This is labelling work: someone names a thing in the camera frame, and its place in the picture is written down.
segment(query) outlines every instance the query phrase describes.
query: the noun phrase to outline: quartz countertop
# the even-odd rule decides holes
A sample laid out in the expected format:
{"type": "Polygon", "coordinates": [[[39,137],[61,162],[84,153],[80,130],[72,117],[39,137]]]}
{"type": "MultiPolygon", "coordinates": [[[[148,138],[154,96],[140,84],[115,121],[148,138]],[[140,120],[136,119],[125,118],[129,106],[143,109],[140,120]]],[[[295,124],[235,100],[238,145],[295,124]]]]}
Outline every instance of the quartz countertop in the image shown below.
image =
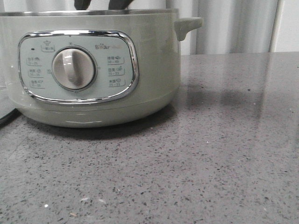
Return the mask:
{"type": "Polygon", "coordinates": [[[0,127],[0,224],[299,223],[299,53],[182,57],[161,111],[0,127]]]}

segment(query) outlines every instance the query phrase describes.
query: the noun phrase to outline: white knob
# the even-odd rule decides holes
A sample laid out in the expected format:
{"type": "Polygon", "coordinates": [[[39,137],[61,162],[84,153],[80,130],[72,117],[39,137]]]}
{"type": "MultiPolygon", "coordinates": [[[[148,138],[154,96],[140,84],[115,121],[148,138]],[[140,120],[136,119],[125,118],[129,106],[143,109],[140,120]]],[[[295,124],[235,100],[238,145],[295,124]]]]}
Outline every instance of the white knob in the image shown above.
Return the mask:
{"type": "Polygon", "coordinates": [[[60,51],[53,60],[52,68],[56,80],[62,86],[73,90],[90,84],[95,73],[90,56],[76,48],[60,51]]]}

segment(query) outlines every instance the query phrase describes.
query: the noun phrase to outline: pot handle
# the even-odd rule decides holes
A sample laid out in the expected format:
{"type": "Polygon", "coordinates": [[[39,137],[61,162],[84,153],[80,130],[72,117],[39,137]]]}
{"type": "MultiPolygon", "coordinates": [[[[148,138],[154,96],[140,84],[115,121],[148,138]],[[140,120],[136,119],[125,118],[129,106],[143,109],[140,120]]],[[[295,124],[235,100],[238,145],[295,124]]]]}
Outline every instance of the pot handle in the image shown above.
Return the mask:
{"type": "Polygon", "coordinates": [[[204,19],[201,17],[181,18],[174,22],[174,29],[178,41],[183,41],[191,30],[202,27],[204,19]]]}

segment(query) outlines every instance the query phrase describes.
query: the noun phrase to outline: chrome bezel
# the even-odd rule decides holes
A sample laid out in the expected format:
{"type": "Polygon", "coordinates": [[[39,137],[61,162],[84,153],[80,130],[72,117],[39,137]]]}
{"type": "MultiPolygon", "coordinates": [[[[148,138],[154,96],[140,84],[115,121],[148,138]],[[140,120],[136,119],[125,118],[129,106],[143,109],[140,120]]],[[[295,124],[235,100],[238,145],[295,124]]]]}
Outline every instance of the chrome bezel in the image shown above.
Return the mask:
{"type": "Polygon", "coordinates": [[[139,67],[138,67],[138,60],[137,54],[135,50],[134,43],[132,39],[125,33],[121,31],[105,31],[105,30],[52,30],[52,31],[42,31],[42,32],[31,32],[24,35],[18,45],[19,56],[18,56],[18,66],[19,66],[19,77],[21,80],[21,84],[28,95],[32,98],[37,100],[43,101],[49,104],[56,104],[56,105],[87,105],[87,104],[98,104],[109,102],[112,100],[117,100],[123,98],[130,94],[137,86],[139,81],[139,67]],[[25,85],[22,75],[21,75],[21,44],[28,38],[38,38],[38,37],[45,37],[45,36],[63,36],[63,35],[81,35],[81,36],[107,36],[107,37],[115,37],[122,39],[128,46],[129,53],[131,56],[131,63],[132,63],[132,70],[133,70],[133,78],[130,85],[124,89],[123,91],[112,95],[106,96],[102,98],[92,98],[92,99],[52,99],[39,96],[32,91],[30,91],[27,86],[25,85]]]}

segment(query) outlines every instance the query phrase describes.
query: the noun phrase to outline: cooking mode label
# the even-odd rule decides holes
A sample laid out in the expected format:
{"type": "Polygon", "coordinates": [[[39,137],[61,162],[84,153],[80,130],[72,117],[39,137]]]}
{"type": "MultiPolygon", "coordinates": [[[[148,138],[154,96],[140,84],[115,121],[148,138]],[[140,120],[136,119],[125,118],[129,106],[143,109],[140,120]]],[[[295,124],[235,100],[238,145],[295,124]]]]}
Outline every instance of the cooking mode label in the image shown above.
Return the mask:
{"type": "Polygon", "coordinates": [[[115,36],[39,36],[35,32],[35,36],[27,36],[20,43],[21,81],[31,95],[46,99],[79,100],[117,96],[138,81],[131,49],[134,50],[132,43],[115,36]],[[53,59],[61,50],[68,48],[86,52],[93,61],[93,80],[86,88],[66,89],[54,78],[53,59]]]}

